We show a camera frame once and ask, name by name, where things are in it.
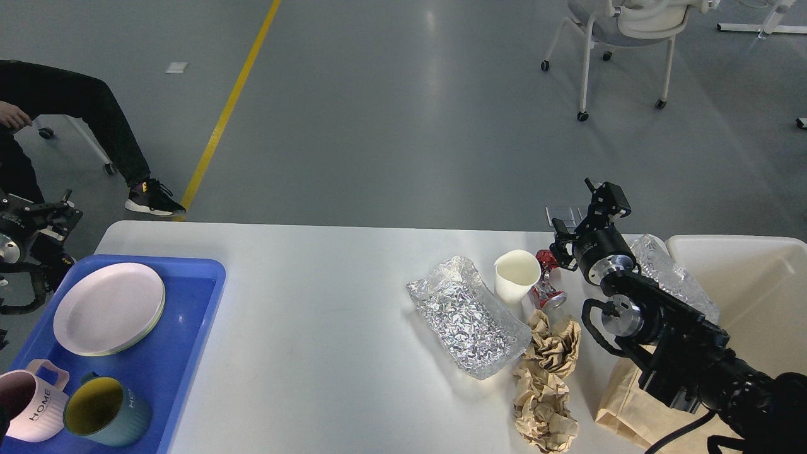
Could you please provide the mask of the person hand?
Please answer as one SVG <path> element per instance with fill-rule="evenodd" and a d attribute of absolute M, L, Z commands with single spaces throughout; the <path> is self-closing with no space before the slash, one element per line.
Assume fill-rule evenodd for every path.
<path fill-rule="evenodd" d="M 1 100 L 0 123 L 1 126 L 15 133 L 24 127 L 32 126 L 33 120 L 17 105 Z"/>

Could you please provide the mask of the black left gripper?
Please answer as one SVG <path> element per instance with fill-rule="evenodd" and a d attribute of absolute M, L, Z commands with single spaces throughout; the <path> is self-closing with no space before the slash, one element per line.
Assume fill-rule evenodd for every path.
<path fill-rule="evenodd" d="M 1 256 L 3 264 L 23 262 L 38 235 L 57 243 L 69 238 L 84 212 L 69 200 L 66 189 L 60 201 L 35 204 L 16 195 L 1 196 Z"/>

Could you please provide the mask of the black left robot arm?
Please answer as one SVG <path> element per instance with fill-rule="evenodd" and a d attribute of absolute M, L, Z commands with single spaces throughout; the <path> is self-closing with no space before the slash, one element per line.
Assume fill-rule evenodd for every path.
<path fill-rule="evenodd" d="M 2 192 L 2 285 L 8 284 L 8 275 L 27 275 L 33 295 L 25 305 L 10 305 L 2 298 L 2 316 L 35 312 L 57 288 L 48 283 L 49 265 L 33 259 L 31 249 L 38 238 L 63 247 L 84 214 L 69 200 L 72 192 L 66 189 L 59 201 L 41 204 Z"/>

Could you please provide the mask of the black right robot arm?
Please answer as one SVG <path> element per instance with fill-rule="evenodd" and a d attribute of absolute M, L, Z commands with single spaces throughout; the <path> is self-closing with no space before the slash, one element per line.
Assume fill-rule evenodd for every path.
<path fill-rule="evenodd" d="M 587 215 L 570 231 L 554 218 L 549 249 L 559 267 L 581 270 L 606 301 L 583 302 L 581 320 L 609 354 L 630 359 L 641 371 L 642 390 L 675 410 L 708 413 L 650 446 L 655 453 L 720 417 L 735 437 L 714 434 L 710 453 L 730 448 L 743 453 L 804 453 L 805 375 L 772 378 L 750 367 L 728 347 L 729 334 L 686 302 L 643 276 L 635 255 L 615 225 L 631 207 L 620 186 L 585 184 L 593 198 Z"/>

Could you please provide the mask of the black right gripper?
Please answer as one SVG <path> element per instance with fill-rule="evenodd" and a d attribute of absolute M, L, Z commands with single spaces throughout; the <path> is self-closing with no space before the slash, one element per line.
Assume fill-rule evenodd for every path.
<path fill-rule="evenodd" d="M 569 232 L 562 219 L 552 218 L 554 242 L 549 250 L 558 267 L 579 269 L 585 281 L 598 286 L 611 273 L 636 271 L 636 258 L 614 227 L 615 221 L 629 216 L 632 208 L 619 185 L 605 182 L 596 186 L 590 178 L 584 181 L 591 192 L 591 203 L 583 228 L 590 231 Z"/>

